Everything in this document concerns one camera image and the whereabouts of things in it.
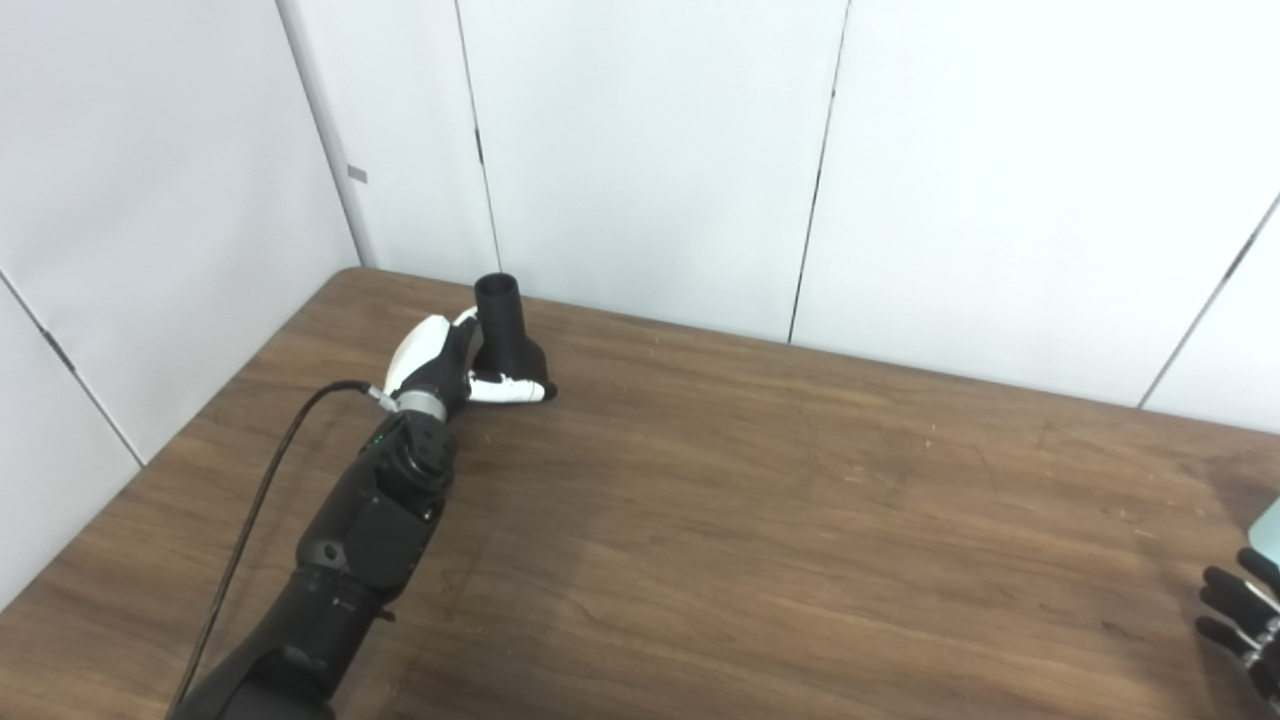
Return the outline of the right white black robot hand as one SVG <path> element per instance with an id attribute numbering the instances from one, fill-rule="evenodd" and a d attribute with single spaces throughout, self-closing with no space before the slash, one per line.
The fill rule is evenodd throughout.
<path id="1" fill-rule="evenodd" d="M 1202 573 L 1199 601 L 1215 611 L 1198 616 L 1196 632 L 1233 656 L 1257 696 L 1279 715 L 1279 568 L 1252 546 L 1240 548 L 1240 577 L 1211 565 Z"/>

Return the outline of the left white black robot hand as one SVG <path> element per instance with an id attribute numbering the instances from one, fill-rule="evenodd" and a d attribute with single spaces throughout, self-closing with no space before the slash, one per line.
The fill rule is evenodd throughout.
<path id="1" fill-rule="evenodd" d="M 520 302 L 480 302 L 421 320 L 393 352 L 381 392 L 398 407 L 454 416 L 468 402 L 539 404 L 557 395 Z"/>

